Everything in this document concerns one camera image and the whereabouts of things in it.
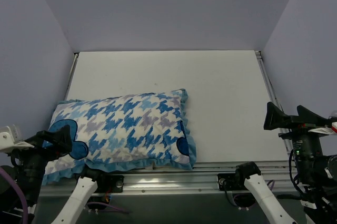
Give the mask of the blue patterned ruffled pillowcase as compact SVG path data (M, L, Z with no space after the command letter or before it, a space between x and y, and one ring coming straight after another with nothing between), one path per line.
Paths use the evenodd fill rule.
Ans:
M196 145L187 127L185 89L60 102L49 132L68 125L72 151L51 161L43 184L70 178L84 168L103 172L150 166L191 170Z

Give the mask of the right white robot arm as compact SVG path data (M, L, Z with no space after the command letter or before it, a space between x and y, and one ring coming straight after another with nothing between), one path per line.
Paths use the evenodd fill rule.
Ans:
M336 155L324 155L320 138L336 134L336 116L323 118L302 105L297 115L287 115L272 102L267 104L265 130L286 129L279 133L290 140L289 167L295 166L296 176L290 176L298 192L307 223L336 223ZM235 185L247 188L269 223L295 223L266 184L254 162L238 165Z

